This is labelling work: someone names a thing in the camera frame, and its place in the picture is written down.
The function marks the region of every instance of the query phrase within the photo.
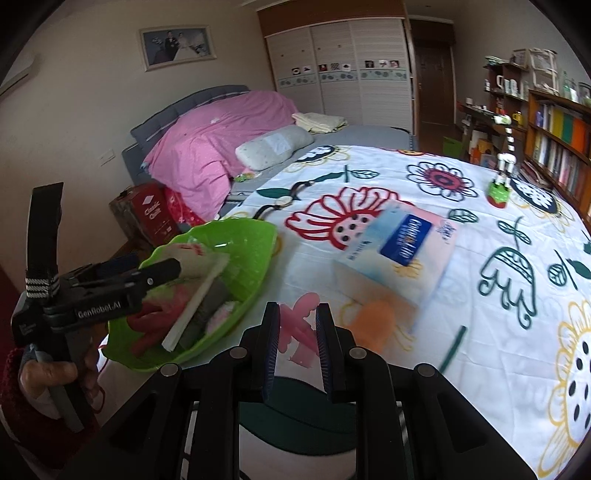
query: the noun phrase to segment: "red sleeve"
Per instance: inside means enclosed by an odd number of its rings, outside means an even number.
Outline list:
[[[82,432],[74,433],[62,419],[53,420],[35,410],[18,385],[22,349],[8,354],[0,386],[2,412],[19,442],[46,467],[61,469],[98,430],[96,420]]]

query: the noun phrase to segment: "gray upholstered headboard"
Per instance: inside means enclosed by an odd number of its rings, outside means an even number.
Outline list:
[[[121,152],[121,155],[134,185],[140,185],[151,180],[150,175],[141,168],[144,158],[184,113],[197,106],[207,105],[216,100],[241,95],[246,92],[249,92],[246,85],[221,85],[200,90],[178,102],[174,102],[152,115],[141,125],[131,129],[131,135],[137,143],[127,147]]]

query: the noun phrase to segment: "white wardrobe door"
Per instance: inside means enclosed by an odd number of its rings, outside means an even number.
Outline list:
[[[324,112],[347,119],[350,125],[363,123],[358,70],[349,23],[335,22],[310,27],[316,54]]]
[[[277,91],[294,101],[300,112],[324,113],[309,28],[267,38]]]
[[[402,21],[384,18],[349,23],[359,70],[363,123],[412,131],[410,70]]]

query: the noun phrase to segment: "human hand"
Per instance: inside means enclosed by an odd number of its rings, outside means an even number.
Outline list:
[[[36,399],[47,387],[67,385],[80,378],[80,386],[88,400],[92,401],[99,393],[99,373],[96,366],[99,360],[98,347],[106,334],[106,324],[101,323],[92,327],[92,341],[84,357],[84,368],[80,372],[71,362],[39,363],[29,360],[21,371],[20,382],[23,390]]]

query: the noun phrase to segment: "tissue package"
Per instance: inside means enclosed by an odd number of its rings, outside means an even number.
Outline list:
[[[410,328],[437,287],[460,225],[426,210],[391,202],[335,259],[341,292],[366,304],[387,300]]]

